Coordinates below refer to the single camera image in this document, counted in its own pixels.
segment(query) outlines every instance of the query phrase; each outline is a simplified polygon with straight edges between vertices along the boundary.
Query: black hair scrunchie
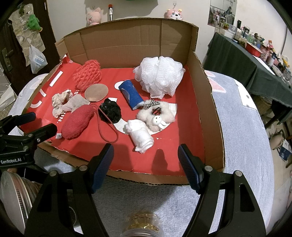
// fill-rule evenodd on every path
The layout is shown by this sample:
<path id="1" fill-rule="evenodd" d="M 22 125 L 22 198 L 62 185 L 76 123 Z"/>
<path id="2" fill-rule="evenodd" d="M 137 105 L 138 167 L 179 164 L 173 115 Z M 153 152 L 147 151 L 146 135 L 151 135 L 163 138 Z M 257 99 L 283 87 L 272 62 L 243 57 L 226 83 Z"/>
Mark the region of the black hair scrunchie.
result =
<path id="1" fill-rule="evenodd" d="M 122 118 L 121 108 L 115 101 L 111 101 L 109 98 L 106 98 L 100 105 L 100 109 L 108 116 L 112 123 L 117 123 Z M 98 111 L 98 114 L 102 121 L 109 123 L 100 111 Z"/>

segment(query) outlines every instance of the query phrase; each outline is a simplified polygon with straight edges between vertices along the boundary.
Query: crochet scrunchie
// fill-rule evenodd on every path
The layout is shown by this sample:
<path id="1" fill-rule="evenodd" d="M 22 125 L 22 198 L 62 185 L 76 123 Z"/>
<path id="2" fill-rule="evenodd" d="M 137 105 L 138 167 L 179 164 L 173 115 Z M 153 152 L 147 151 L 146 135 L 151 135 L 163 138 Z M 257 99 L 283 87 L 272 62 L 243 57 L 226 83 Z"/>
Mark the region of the crochet scrunchie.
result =
<path id="1" fill-rule="evenodd" d="M 99 83 L 101 80 L 100 64 L 97 60 L 88 60 L 83 66 L 77 68 L 72 75 L 76 88 L 81 92 L 85 91 L 89 86 Z"/>

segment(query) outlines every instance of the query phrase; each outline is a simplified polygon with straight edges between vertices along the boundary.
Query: door handle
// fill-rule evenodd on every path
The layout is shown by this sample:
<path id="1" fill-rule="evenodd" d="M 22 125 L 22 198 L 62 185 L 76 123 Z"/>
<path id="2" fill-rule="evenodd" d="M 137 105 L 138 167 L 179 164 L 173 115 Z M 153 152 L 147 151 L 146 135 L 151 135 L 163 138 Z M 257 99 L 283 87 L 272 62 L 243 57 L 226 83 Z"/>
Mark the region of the door handle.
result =
<path id="1" fill-rule="evenodd" d="M 11 62 L 10 62 L 10 59 L 9 59 L 9 57 L 12 54 L 13 54 L 13 50 L 7 52 L 6 48 L 2 49 L 2 56 L 3 56 L 4 62 L 5 62 L 5 65 L 6 65 L 8 71 L 12 70 L 12 65 L 11 65 Z"/>

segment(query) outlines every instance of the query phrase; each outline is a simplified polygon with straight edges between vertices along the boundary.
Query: table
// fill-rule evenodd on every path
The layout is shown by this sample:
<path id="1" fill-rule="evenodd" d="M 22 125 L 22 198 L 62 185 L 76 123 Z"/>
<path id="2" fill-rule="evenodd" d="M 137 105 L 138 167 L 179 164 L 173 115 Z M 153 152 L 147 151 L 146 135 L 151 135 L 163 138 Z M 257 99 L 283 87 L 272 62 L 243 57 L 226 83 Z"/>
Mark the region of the table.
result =
<path id="1" fill-rule="evenodd" d="M 271 74 L 253 55 L 231 39 L 215 33 L 208 45 L 204 69 L 230 76 L 244 85 L 250 94 L 273 99 L 284 105 L 276 119 L 284 122 L 292 108 L 292 89 L 280 77 Z"/>
<path id="2" fill-rule="evenodd" d="M 213 88 L 213 98 L 222 127 L 224 172 L 241 170 L 244 173 L 267 227 L 274 197 L 274 169 L 263 123 L 251 98 L 247 98 L 246 89 L 240 83 L 215 72 L 206 73 Z M 24 87 L 21 97 L 16 99 L 9 114 L 21 114 L 24 107 L 22 101 L 27 101 L 30 91 L 33 92 L 31 88 L 37 86 L 44 76 L 34 78 Z M 36 150 L 34 159 L 39 167 L 48 172 L 74 170 L 41 149 Z M 141 210 L 151 211 L 161 218 L 165 237 L 181 237 L 193 215 L 199 195 L 190 186 L 149 186 L 106 177 L 102 188 L 92 198 L 111 237 L 119 237 L 127 216 Z M 221 190 L 211 231 L 218 227 L 223 200 L 224 191 Z"/>

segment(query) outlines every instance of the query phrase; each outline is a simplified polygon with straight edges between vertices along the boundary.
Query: red basket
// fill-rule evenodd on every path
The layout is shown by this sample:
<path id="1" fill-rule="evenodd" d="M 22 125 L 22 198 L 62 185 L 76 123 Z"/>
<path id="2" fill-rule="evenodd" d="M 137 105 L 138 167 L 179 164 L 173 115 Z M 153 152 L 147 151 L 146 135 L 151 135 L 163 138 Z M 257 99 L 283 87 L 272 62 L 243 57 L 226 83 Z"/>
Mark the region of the red basket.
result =
<path id="1" fill-rule="evenodd" d="M 260 49 L 258 49 L 256 46 L 250 44 L 249 42 L 246 43 L 245 49 L 249 53 L 251 53 L 252 55 L 254 55 L 256 57 L 260 57 L 260 55 L 262 54 L 262 51 L 260 51 Z"/>

